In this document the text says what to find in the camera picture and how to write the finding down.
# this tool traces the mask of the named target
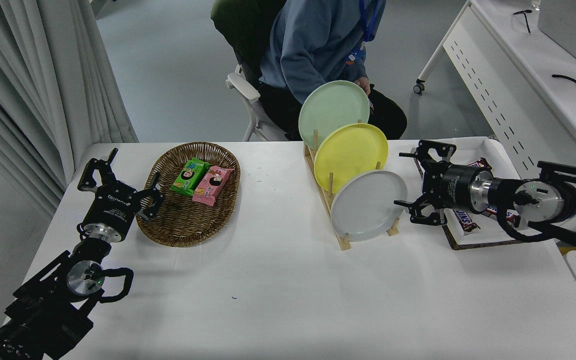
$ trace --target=hand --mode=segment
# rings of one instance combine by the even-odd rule
[[[355,80],[354,83],[359,85],[359,87],[363,89],[363,92],[365,92],[366,95],[370,95],[370,80],[368,80],[366,76],[361,76]]]

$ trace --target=cable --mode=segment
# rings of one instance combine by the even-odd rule
[[[552,75],[553,78],[561,78],[561,79],[566,79],[566,80],[570,80],[571,82],[576,84],[576,79],[573,79],[570,76],[566,76],[566,75],[559,75],[558,73],[553,73]]]

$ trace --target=candy bar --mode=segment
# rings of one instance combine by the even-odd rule
[[[463,230],[464,237],[466,235],[477,233],[477,229],[481,229],[479,225],[471,218],[468,212],[462,210],[452,210],[454,215],[457,217],[457,221]]]
[[[211,166],[197,188],[194,189],[192,201],[204,203],[211,207],[214,206],[215,201],[217,201],[217,195],[219,195],[222,187],[226,184],[228,177],[231,175],[231,171],[233,171],[231,168],[222,168],[216,165]]]
[[[170,190],[178,192],[179,194],[193,196],[195,188],[204,177],[209,166],[210,164],[208,162],[193,157],[185,163],[183,170],[181,170],[179,176],[174,180]]]
[[[482,167],[482,168],[485,168],[487,170],[492,170],[492,166],[490,166],[490,164],[486,160],[486,157],[480,157],[479,160],[473,161],[473,162],[469,163],[467,166],[469,166],[469,167]]]
[[[482,215],[484,215],[485,217],[496,219],[497,213],[498,213],[498,210],[496,207],[489,206],[489,207],[487,207],[486,210],[484,210],[484,212],[482,212]],[[513,212],[510,212],[508,210],[505,212],[505,220],[508,221],[508,223],[510,223],[510,225],[512,225],[516,228],[519,226],[519,221],[521,220],[521,216],[519,216],[518,214],[515,214]]]

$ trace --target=white curtain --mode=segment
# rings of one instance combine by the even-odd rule
[[[89,0],[0,0],[0,174],[52,217],[99,142],[137,136]]]

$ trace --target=gray floor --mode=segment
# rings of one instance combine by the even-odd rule
[[[491,135],[447,56],[412,92],[464,0],[387,0],[366,70],[408,116],[405,139]],[[236,65],[210,20],[209,0],[118,0],[97,17],[112,69],[141,142],[240,141],[248,115],[225,85]]]

